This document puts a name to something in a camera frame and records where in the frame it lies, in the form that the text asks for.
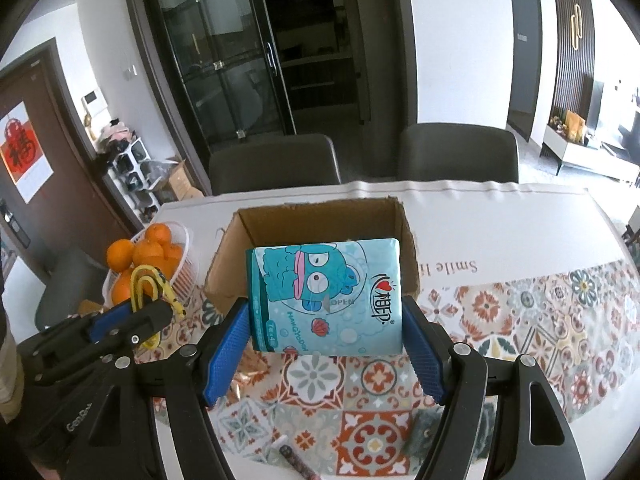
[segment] dining chair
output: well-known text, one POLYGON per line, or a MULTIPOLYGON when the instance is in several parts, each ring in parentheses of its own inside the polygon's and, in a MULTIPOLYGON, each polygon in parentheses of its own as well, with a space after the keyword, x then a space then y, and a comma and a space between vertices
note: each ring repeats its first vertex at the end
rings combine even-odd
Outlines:
POLYGON ((105 266, 77 247, 66 250, 56 263, 36 310, 35 325, 40 332, 76 314, 82 300, 102 304, 105 266))
POLYGON ((398 180, 518 182, 518 144, 507 130, 420 123, 400 137, 398 180))
POLYGON ((213 152, 214 195, 341 184, 331 139, 321 134, 265 137, 213 152))

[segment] patterned tablecloth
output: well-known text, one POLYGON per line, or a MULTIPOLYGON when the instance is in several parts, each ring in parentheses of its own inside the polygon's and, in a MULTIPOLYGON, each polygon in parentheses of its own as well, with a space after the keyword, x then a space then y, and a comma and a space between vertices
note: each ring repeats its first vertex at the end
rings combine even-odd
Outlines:
MULTIPOLYGON (((640 363, 640 280, 625 260, 514 282, 424 290, 425 316, 482 355, 535 357, 571 422, 596 407, 640 363)), ((167 327, 159 349, 139 361, 165 358, 196 342, 222 316, 197 289, 188 316, 167 327)), ((281 434, 320 474, 414 474, 442 413, 422 394, 406 356, 325 357, 258 354, 264 371, 238 402, 222 397, 211 420, 226 451, 288 466, 269 452, 281 434)), ((163 401, 158 417, 166 420, 163 401)), ((485 458, 495 403, 487 399, 474 459, 485 458)))

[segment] red heart logo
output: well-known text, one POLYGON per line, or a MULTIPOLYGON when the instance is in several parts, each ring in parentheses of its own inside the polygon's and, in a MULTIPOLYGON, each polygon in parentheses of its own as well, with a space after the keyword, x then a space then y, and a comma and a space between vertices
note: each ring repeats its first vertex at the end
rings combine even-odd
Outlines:
POLYGON ((389 282, 385 280, 384 282, 378 283, 376 288, 380 288, 381 290, 386 290, 388 292, 391 290, 391 285, 389 285, 389 282))

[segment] door handle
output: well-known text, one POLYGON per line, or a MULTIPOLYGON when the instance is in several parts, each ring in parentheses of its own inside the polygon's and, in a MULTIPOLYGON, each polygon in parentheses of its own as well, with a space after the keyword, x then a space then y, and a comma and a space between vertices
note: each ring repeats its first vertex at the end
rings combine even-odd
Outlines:
POLYGON ((271 68, 273 75, 277 77, 278 66, 276 65, 276 59, 275 59, 275 56, 273 55, 273 47, 271 46, 271 43, 269 43, 268 41, 265 45, 267 48, 267 62, 269 63, 269 67, 271 68))
POLYGON ((31 243, 31 239, 27 236, 27 233, 24 232, 22 227, 20 227, 20 224, 18 224, 18 221, 15 219, 14 214, 9 210, 4 198, 0 199, 0 214, 2 214, 4 221, 7 222, 9 228, 14 232, 14 235, 18 240, 20 240, 20 243, 24 248, 28 248, 31 243))

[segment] white tablecloth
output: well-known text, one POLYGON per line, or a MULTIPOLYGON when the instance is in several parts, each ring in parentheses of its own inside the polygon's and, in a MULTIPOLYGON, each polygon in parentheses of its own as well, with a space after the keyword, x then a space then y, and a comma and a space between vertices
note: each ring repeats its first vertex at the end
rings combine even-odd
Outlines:
MULTIPOLYGON (((395 196, 403 204, 425 294, 444 286, 482 285, 598 266, 630 257, 609 219, 580 189, 549 185, 390 182, 230 194, 162 207, 155 221, 178 221, 194 239, 203 283, 223 230, 240 208, 345 198, 395 196), (474 261, 477 272, 434 272, 438 262, 474 261)), ((601 479, 640 426, 636 372, 571 423, 588 479, 601 479)), ((181 473, 169 430, 159 426, 168 478, 181 473)), ((298 478, 297 473, 229 457, 237 478, 298 478)), ((469 478, 481 478, 475 465, 469 478)))

